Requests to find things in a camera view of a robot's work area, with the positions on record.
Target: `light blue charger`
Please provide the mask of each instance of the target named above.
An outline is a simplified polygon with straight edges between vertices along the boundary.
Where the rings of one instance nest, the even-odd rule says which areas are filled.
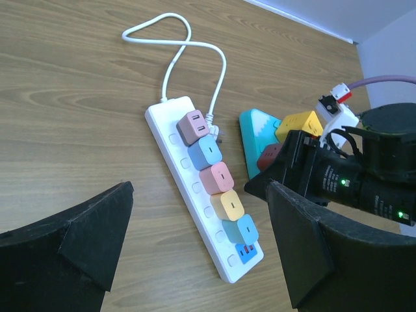
[[[258,109],[241,113],[240,128],[249,179],[260,173],[257,161],[265,148],[279,143],[275,132],[280,123],[281,120]]]
[[[202,171],[222,160],[220,148],[212,135],[205,135],[189,146],[188,154],[197,171]]]
[[[245,214],[237,221],[223,220],[222,227],[230,242],[251,245],[259,239],[259,232],[249,214]]]

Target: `teal toy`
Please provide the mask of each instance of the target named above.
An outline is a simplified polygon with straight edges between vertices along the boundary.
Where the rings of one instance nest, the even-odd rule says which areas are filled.
[[[241,113],[240,128],[249,179],[260,173],[257,160],[265,148],[270,144],[279,143],[275,132],[280,123],[281,120],[258,109]]]

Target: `white wall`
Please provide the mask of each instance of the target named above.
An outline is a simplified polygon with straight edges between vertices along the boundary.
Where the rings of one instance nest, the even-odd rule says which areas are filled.
[[[358,45],[365,78],[376,75],[416,75],[416,9],[402,16]],[[367,87],[371,107],[416,103],[416,86],[409,83],[377,83]],[[400,225],[402,234],[416,237],[416,227]]]
[[[292,15],[325,33],[364,42],[416,8],[416,0],[246,0]]]

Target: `power cord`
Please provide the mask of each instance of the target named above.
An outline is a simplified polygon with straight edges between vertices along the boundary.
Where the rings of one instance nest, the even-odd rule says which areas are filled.
[[[413,83],[416,85],[416,77],[413,76],[405,76],[405,75],[384,75],[384,76],[376,76],[376,77],[370,77],[366,79],[362,79],[359,81],[356,81],[354,83],[350,83],[348,85],[348,88],[350,90],[358,88],[360,86],[367,86],[372,83],[388,83],[398,81],[401,83]]]
[[[131,38],[129,35],[131,35],[132,33],[135,33],[137,31],[140,31],[150,25],[153,25],[155,23],[157,23],[160,20],[163,20],[164,18],[177,18],[178,20],[180,20],[185,27],[187,28],[187,37],[185,40],[157,40],[157,39],[139,39],[139,38]],[[168,101],[168,98],[166,96],[166,89],[168,87],[168,81],[169,81],[169,77],[170,74],[175,66],[175,63],[177,62],[177,60],[179,59],[179,57],[182,55],[183,50],[187,47],[187,46],[195,46],[195,47],[206,47],[208,49],[212,49],[215,50],[222,59],[222,69],[221,69],[221,74],[220,74],[220,78],[218,79],[218,82],[216,84],[215,87],[215,91],[213,94],[213,98],[211,100],[211,104],[209,106],[209,110],[208,113],[205,115],[205,121],[207,122],[208,126],[209,126],[209,132],[211,135],[214,136],[215,140],[218,139],[219,134],[221,134],[218,126],[213,125],[213,120],[214,120],[214,107],[215,107],[215,103],[216,103],[216,99],[218,97],[218,94],[220,93],[220,89],[222,86],[222,82],[224,81],[224,76],[226,74],[226,69],[227,69],[227,59],[226,56],[224,54],[224,52],[222,52],[222,50],[213,45],[213,44],[208,44],[206,42],[196,42],[196,41],[190,41],[190,37],[192,36],[192,31],[190,28],[190,24],[187,21],[186,18],[184,18],[183,16],[176,14],[176,13],[164,13],[161,14],[159,16],[156,16],[155,18],[146,21],[144,23],[141,23],[137,26],[131,27],[129,29],[126,29],[123,33],[122,33],[122,38],[124,41],[126,42],[131,42],[134,44],[159,44],[159,45],[166,45],[166,46],[181,46],[179,48],[179,51],[176,53],[175,57],[172,59],[171,63],[169,64],[168,69],[166,70],[166,73],[164,75],[164,79],[163,79],[163,83],[162,83],[162,102],[166,102]]]

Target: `red block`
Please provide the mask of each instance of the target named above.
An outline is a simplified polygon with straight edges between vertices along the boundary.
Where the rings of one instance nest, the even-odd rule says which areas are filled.
[[[282,144],[276,143],[271,144],[265,148],[259,160],[257,161],[257,167],[258,169],[260,169],[261,172],[265,171],[267,167],[269,167],[270,164],[273,163],[274,159],[278,156],[278,153],[280,152],[281,146]]]

